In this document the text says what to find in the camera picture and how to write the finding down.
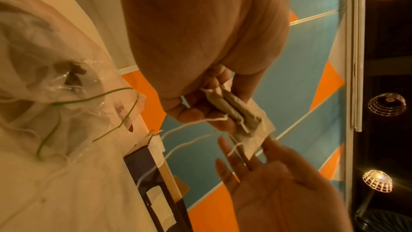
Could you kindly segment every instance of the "hand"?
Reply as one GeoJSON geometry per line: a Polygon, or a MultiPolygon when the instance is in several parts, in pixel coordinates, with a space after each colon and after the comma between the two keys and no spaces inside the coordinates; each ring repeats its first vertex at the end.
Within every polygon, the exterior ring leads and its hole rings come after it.
{"type": "MultiPolygon", "coordinates": [[[[218,140],[227,155],[231,147],[218,140]]],[[[237,178],[221,159],[216,171],[230,193],[241,232],[349,232],[351,223],[337,190],[296,151],[267,138],[267,159],[247,160],[242,151],[226,157],[237,178]]]]}
{"type": "MultiPolygon", "coordinates": [[[[122,0],[122,5],[137,65],[164,111],[180,122],[222,117],[199,88],[217,88],[231,71],[232,92],[247,102],[289,29],[288,0],[122,0]]],[[[236,130],[233,120],[211,124],[236,130]]]]}

